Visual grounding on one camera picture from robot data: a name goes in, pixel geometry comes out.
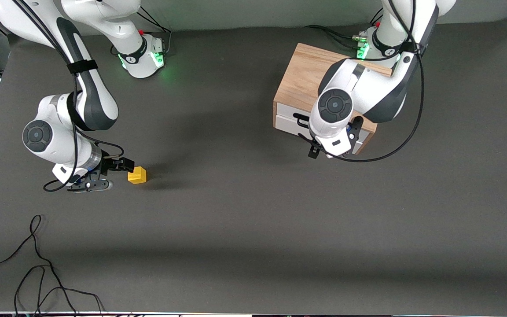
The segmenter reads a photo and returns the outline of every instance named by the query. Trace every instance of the white robotic arm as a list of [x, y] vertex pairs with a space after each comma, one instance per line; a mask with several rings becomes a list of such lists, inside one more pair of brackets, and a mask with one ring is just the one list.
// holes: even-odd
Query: white robotic arm
[[126, 160], [128, 168], [123, 168], [123, 162], [111, 161], [106, 152], [77, 132], [78, 128], [107, 130], [118, 117], [117, 103], [103, 84], [78, 30], [58, 12], [52, 0], [0, 0], [0, 20], [18, 36], [58, 50], [81, 88], [79, 92], [43, 98], [35, 119], [24, 128], [24, 145], [33, 154], [55, 163], [52, 171], [62, 187], [80, 191], [78, 181], [92, 178], [95, 182], [88, 182], [91, 188], [83, 191], [110, 188], [106, 180], [97, 185], [100, 175], [106, 175], [107, 170], [130, 170], [131, 161]]
[[[424, 54], [441, 12], [436, 0], [382, 0], [385, 16], [378, 29], [372, 28], [372, 38], [374, 42], [375, 38], [380, 42], [382, 55], [378, 58], [396, 63], [392, 76], [383, 76], [350, 59], [335, 63], [326, 72], [310, 113], [309, 128], [312, 137], [334, 156], [349, 153], [356, 141], [356, 135], [350, 132], [354, 110], [373, 122], [386, 122], [398, 115], [406, 99], [406, 86], [417, 68], [417, 58], [416, 52], [404, 52], [402, 45], [408, 36], [398, 22], [390, 1], [405, 25], [411, 28], [412, 37], [420, 44], [417, 54]], [[452, 6], [449, 2], [454, 4], [455, 0], [440, 2], [447, 12]]]
[[72, 20], [107, 36], [131, 76], [146, 78], [163, 67], [161, 39], [140, 34], [127, 18], [138, 12], [140, 0], [62, 0], [62, 7]]

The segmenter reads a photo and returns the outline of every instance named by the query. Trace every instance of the drawer handle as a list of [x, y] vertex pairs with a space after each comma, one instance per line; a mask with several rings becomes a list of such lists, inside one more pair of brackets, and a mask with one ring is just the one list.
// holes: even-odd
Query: drawer handle
[[303, 124], [300, 121], [303, 120], [303, 121], [308, 122], [308, 119], [310, 119], [310, 117], [305, 116], [303, 114], [297, 114], [297, 113], [292, 114], [292, 117], [296, 118], [296, 124], [298, 124], [299, 126], [305, 128], [305, 129], [308, 129], [308, 124]]

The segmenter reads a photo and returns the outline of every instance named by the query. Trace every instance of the gray wall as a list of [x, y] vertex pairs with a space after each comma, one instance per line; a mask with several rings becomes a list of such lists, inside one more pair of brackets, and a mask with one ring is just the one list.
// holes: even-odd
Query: gray wall
[[[142, 0], [171, 30], [235, 29], [251, 26], [348, 26], [367, 22], [381, 7], [379, 0]], [[507, 0], [457, 0], [441, 23], [489, 22], [507, 18]], [[134, 16], [136, 26], [155, 30]], [[97, 34], [79, 26], [84, 34]]]

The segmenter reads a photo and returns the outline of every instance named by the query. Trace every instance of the gray table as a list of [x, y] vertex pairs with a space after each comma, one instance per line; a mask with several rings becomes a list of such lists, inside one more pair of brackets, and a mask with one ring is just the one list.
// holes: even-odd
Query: gray table
[[[0, 84], [0, 259], [43, 213], [42, 253], [110, 311], [507, 316], [507, 20], [438, 26], [421, 126], [373, 164], [311, 160], [271, 127], [296, 43], [338, 51], [318, 30], [175, 33], [167, 68], [145, 80], [106, 38], [86, 42], [121, 112], [93, 135], [123, 145], [150, 180], [42, 191], [52, 164], [21, 131], [41, 98], [71, 90], [70, 76], [51, 49], [16, 43]], [[416, 78], [361, 157], [398, 146], [418, 103]], [[0, 310], [12, 309], [33, 254], [29, 245], [1, 267]], [[21, 293], [27, 309], [37, 283]]]

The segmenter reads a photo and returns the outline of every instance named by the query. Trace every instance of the yellow block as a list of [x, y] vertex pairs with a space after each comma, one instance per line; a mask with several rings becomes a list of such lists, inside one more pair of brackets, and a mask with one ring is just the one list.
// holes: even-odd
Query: yellow block
[[134, 168], [134, 172], [129, 172], [129, 182], [132, 184], [141, 184], [146, 182], [146, 170], [142, 166]]

